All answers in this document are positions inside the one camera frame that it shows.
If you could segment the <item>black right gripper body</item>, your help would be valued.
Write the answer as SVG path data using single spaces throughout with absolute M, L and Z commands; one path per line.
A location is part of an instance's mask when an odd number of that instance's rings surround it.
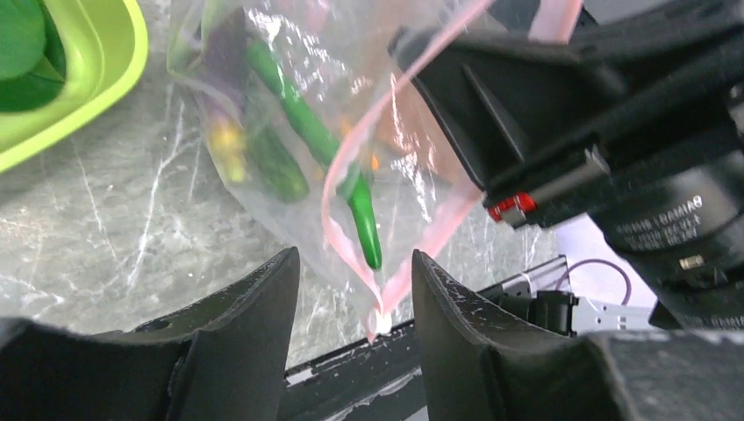
M 494 217 L 520 211 L 527 224 L 549 227 L 611 208 L 671 173 L 668 150 L 723 123 L 723 95 L 743 78 L 742 2 L 671 1 L 600 27 L 611 38 L 593 60 L 616 66 L 626 91 L 596 127 L 625 147 L 625 166 L 581 171 L 553 190 L 486 192 Z

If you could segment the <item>purple toy eggplant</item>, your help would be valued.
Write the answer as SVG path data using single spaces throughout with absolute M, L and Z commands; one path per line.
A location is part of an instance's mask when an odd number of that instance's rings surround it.
M 247 66 L 245 12 L 235 9 L 204 37 L 199 75 L 211 91 L 199 99 L 205 137 L 211 157 L 223 179 L 244 182 L 247 177 L 244 89 Z

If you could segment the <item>green toy chili pepper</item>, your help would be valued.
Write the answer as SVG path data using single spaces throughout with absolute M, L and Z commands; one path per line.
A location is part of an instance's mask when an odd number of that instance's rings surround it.
M 340 141 L 305 102 L 294 81 L 281 69 L 269 45 L 261 39 L 251 39 L 247 47 L 246 62 L 278 100 L 291 128 L 305 143 L 312 158 L 323 169 L 329 169 L 339 151 Z M 368 267 L 375 271 L 381 269 L 383 252 L 368 182 L 358 175 L 352 181 L 344 181 L 337 191 L 351 211 Z

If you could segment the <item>green toy cucumber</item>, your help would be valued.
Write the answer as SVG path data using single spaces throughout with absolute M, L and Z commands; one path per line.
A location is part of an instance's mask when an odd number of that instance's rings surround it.
M 246 157 L 268 193 L 281 202 L 296 203 L 310 192 L 294 156 L 271 125 L 252 127 L 247 135 Z

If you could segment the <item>white green toy bok choy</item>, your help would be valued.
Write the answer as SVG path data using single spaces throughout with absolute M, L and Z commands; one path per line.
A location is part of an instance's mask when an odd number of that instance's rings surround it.
M 46 4 L 1 1 L 1 112 L 51 103 L 67 81 L 61 36 Z

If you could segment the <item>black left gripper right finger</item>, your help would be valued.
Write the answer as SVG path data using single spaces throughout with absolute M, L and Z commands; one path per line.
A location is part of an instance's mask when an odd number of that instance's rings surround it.
M 431 420 L 740 420 L 743 336 L 615 331 L 575 338 L 501 309 L 426 253 L 412 263 Z

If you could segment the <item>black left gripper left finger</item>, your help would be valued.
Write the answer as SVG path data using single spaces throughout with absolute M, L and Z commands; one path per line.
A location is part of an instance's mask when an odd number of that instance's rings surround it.
M 296 248 L 133 331 L 1 321 L 4 420 L 273 420 L 300 278 Z

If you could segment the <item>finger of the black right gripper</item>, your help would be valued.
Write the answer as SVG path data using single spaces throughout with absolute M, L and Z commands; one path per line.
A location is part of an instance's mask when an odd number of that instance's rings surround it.
M 553 190 L 626 164 L 597 119 L 626 79 L 593 60 L 611 34 L 583 26 L 566 45 L 505 33 L 462 34 L 413 78 L 450 146 L 486 192 Z

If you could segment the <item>clear pink zip top bag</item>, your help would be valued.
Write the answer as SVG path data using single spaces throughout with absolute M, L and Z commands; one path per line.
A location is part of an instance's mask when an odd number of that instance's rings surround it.
M 370 339 L 481 193 L 416 77 L 483 29 L 564 44 L 579 1 L 174 1 L 168 72 L 230 193 L 348 295 Z

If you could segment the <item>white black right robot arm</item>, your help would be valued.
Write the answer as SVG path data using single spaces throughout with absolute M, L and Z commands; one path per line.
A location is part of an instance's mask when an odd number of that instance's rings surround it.
M 521 35 L 538 8 L 495 2 L 504 32 L 413 73 L 484 209 L 515 229 L 586 215 L 656 294 L 654 325 L 741 329 L 742 2 L 579 7 L 566 41 Z

